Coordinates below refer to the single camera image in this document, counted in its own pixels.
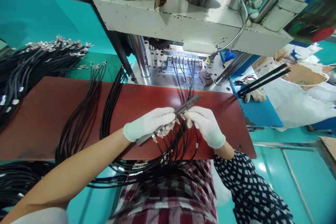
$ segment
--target pair of gloves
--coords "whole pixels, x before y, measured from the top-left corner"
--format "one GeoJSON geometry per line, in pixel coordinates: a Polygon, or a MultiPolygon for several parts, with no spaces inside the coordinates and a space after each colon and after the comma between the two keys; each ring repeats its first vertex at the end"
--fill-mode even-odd
{"type": "MultiPolygon", "coordinates": [[[[153,133],[161,125],[175,121],[174,109],[172,107],[157,108],[143,115],[139,119],[127,123],[124,126],[124,135],[135,142],[138,138],[153,133]]],[[[199,129],[204,140],[213,149],[219,149],[225,143],[225,136],[222,134],[218,123],[210,109],[194,106],[186,113],[187,126],[191,128],[193,122],[199,129]]]]}

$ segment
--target patterned sleeve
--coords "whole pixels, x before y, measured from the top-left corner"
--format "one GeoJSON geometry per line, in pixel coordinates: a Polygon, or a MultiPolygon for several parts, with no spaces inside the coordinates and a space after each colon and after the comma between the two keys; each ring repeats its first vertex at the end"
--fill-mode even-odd
{"type": "Polygon", "coordinates": [[[231,160],[216,156],[214,166],[232,193],[237,223],[293,223],[289,207],[257,174],[249,156],[235,150],[231,160]]]}

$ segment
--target teal wall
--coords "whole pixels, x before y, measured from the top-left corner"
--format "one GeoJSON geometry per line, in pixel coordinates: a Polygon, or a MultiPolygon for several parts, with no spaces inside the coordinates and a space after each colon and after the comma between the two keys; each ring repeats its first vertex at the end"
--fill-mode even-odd
{"type": "Polygon", "coordinates": [[[319,42],[319,47],[323,49],[315,53],[315,56],[318,57],[321,61],[320,63],[324,65],[330,65],[336,63],[336,45],[328,41],[319,42]]]}

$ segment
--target steel column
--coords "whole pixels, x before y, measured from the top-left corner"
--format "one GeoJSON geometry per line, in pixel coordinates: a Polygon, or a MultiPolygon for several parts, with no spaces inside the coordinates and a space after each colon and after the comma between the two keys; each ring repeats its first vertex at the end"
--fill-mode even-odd
{"type": "Polygon", "coordinates": [[[231,74],[233,74],[242,64],[244,64],[252,54],[246,52],[237,53],[236,57],[230,62],[230,64],[224,68],[224,70],[215,79],[216,85],[222,85],[222,83],[227,80],[231,74]]]}

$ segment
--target forearm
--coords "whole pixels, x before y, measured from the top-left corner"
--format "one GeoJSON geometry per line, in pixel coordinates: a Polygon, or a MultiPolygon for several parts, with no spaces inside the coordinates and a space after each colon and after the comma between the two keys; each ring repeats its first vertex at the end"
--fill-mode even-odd
{"type": "Polygon", "coordinates": [[[44,209],[45,206],[66,208],[68,202],[110,165],[130,143],[121,128],[66,159],[27,193],[7,215],[4,223],[11,223],[30,212],[44,209]]]}
{"type": "Polygon", "coordinates": [[[225,160],[230,160],[235,156],[235,151],[228,142],[225,142],[219,149],[214,149],[214,151],[217,156],[225,160]]]}

